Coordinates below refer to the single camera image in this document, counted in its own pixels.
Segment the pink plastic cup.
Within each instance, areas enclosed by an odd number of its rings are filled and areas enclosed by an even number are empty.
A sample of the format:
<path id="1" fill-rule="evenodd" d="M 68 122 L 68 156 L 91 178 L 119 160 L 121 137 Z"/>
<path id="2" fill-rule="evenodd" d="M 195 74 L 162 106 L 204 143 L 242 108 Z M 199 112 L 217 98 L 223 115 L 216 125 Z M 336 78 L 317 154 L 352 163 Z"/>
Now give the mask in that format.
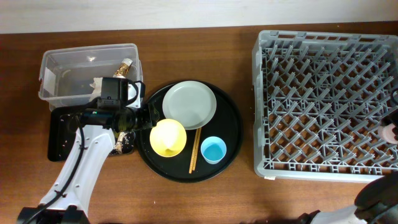
<path id="1" fill-rule="evenodd" d="M 397 127 L 394 124 L 380 126 L 377 132 L 381 139 L 391 144 L 397 144 Z"/>

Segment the peanut shells and rice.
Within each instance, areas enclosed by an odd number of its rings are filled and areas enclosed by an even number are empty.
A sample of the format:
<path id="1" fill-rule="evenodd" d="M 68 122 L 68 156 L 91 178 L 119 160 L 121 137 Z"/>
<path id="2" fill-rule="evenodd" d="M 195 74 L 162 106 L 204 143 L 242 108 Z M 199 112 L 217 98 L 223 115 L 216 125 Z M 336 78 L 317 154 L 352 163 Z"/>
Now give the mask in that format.
<path id="1" fill-rule="evenodd" d="M 120 132 L 115 133 L 115 135 L 116 143 L 113 150 L 109 153 L 110 156 L 131 154 L 134 152 L 134 141 L 136 138 L 135 132 Z"/>

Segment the brown paper wrapper stick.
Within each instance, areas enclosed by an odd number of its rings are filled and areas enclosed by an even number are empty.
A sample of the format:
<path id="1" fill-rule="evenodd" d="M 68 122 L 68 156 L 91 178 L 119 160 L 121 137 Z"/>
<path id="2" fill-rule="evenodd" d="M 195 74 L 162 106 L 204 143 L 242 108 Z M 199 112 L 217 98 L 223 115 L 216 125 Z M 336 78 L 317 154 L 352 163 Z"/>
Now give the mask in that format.
<path id="1" fill-rule="evenodd" d="M 115 71 L 113 77 L 114 78 L 126 78 L 126 75 L 129 73 L 131 64 L 132 64 L 131 59 L 129 59 L 129 58 L 123 59 L 119 68 Z"/>

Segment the yellow plastic bowl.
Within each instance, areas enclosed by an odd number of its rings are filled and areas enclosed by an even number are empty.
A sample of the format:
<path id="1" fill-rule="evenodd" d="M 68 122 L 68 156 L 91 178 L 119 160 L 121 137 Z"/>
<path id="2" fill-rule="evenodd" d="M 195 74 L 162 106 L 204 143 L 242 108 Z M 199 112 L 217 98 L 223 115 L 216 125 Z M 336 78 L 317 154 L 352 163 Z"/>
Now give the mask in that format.
<path id="1" fill-rule="evenodd" d="M 186 130 L 174 119 L 162 119 L 150 131 L 150 146 L 162 157 L 180 154 L 186 143 Z"/>

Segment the grey round plate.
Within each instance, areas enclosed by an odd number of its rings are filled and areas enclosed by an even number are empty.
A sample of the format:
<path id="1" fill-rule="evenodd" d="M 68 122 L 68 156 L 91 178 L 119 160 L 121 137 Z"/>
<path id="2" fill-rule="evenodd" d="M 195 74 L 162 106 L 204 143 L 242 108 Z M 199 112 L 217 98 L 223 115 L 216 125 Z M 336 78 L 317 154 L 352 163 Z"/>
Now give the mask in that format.
<path id="1" fill-rule="evenodd" d="M 173 85 L 162 102 L 164 116 L 178 121 L 186 130 L 198 129 L 209 123 L 215 115 L 216 107 L 213 91 L 198 81 Z"/>

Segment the wooden chopstick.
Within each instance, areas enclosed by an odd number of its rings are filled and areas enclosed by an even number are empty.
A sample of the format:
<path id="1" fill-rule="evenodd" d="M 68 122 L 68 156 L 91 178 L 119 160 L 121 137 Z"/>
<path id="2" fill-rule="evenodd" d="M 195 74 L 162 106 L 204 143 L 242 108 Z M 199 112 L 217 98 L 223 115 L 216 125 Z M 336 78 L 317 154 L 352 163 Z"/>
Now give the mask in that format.
<path id="1" fill-rule="evenodd" d="M 197 135 L 195 137 L 195 145 L 193 151 L 193 162 L 192 162 L 192 171 L 195 171 L 196 163 L 197 163 L 197 155 L 198 155 L 198 148 L 200 144 L 200 136 L 201 136 L 201 128 L 198 128 Z"/>
<path id="2" fill-rule="evenodd" d="M 191 160 L 190 160 L 190 167 L 189 167 L 189 171 L 188 173 L 191 174 L 192 171 L 194 170 L 194 162 L 195 162 L 195 157 L 196 157 L 196 150 L 197 150 L 197 142 L 198 142 L 198 136 L 200 133 L 200 129 L 198 128 L 195 132 L 195 138 L 194 138 L 194 143 L 193 143 L 193 150 L 192 150 L 192 156 L 191 156 Z"/>

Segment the blue plastic cup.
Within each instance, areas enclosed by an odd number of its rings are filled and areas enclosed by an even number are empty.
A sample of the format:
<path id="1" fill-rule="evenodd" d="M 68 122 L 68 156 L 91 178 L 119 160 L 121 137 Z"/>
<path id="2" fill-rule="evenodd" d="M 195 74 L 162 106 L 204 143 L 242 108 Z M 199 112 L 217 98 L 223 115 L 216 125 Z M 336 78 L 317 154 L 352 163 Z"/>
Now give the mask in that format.
<path id="1" fill-rule="evenodd" d="M 225 157 L 226 151 L 225 142 L 216 136 L 206 138 L 200 146 L 200 152 L 209 164 L 219 163 Z"/>

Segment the white paper napkin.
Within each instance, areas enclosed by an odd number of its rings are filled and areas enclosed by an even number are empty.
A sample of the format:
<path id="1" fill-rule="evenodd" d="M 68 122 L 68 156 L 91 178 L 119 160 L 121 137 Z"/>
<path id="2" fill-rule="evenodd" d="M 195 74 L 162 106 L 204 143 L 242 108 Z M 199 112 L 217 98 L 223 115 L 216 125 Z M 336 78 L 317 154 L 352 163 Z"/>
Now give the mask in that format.
<path id="1" fill-rule="evenodd" d="M 93 88 L 93 92 L 91 94 L 89 101 L 92 101 L 95 98 L 101 96 L 102 81 L 103 81 L 103 78 L 94 78 L 93 79 L 93 83 L 90 84 L 90 87 Z"/>

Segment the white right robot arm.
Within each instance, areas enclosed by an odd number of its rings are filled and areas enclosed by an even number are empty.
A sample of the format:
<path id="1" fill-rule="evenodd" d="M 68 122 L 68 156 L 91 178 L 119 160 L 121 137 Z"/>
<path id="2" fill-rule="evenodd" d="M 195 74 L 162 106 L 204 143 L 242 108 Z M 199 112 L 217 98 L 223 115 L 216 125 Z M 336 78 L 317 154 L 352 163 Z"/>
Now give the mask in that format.
<path id="1" fill-rule="evenodd" d="M 354 205 L 333 212 L 302 214 L 300 224 L 397 224 L 397 172 L 393 171 L 367 186 L 357 195 Z"/>

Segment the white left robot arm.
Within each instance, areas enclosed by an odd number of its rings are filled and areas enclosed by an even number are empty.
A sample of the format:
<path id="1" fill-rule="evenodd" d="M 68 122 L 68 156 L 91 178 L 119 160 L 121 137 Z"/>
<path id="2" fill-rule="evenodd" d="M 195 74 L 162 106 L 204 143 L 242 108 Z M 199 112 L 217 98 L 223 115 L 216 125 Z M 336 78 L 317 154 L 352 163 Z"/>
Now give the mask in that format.
<path id="1" fill-rule="evenodd" d="M 48 193 L 37 207 L 24 207 L 18 223 L 88 223 L 96 180 L 116 145 L 116 132 L 133 133 L 156 126 L 159 112 L 146 104 L 137 110 L 85 108 L 75 114 L 72 149 Z"/>

